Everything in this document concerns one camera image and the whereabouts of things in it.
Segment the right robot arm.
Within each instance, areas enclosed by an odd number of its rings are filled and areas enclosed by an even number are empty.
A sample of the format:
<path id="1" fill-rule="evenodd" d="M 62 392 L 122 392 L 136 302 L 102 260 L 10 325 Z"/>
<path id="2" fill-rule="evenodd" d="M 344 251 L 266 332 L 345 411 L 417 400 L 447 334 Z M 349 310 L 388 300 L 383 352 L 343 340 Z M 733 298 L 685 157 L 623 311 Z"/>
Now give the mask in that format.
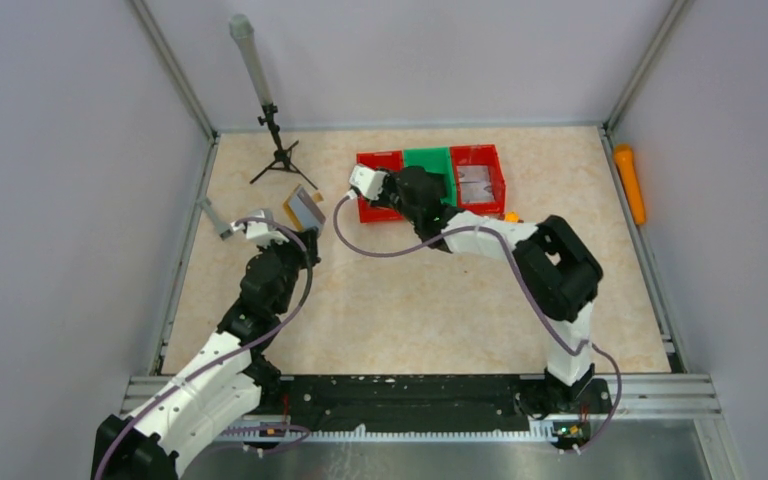
<path id="1" fill-rule="evenodd" d="M 449 205 L 437 175 L 421 167 L 375 169 L 363 195 L 396 211 L 429 248 L 507 262 L 552 339 L 547 384 L 568 400 L 581 395 L 594 375 L 592 314 L 604 273 L 564 218 L 517 223 Z"/>

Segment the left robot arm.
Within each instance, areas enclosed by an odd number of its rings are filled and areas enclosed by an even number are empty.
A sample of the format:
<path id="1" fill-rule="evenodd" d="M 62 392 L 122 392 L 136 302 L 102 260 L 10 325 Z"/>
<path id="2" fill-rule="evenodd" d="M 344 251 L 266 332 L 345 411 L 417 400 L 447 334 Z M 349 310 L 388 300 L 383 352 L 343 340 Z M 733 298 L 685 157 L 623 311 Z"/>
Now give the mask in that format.
<path id="1" fill-rule="evenodd" d="M 258 249 L 238 297 L 205 345 L 151 399 L 101 423 L 91 478 L 181 478 L 226 427 L 257 409 L 279 383 L 279 371 L 262 352 L 299 312 L 289 304 L 300 274 L 319 261 L 320 230 L 294 231 L 253 217 L 234 226 Z"/>

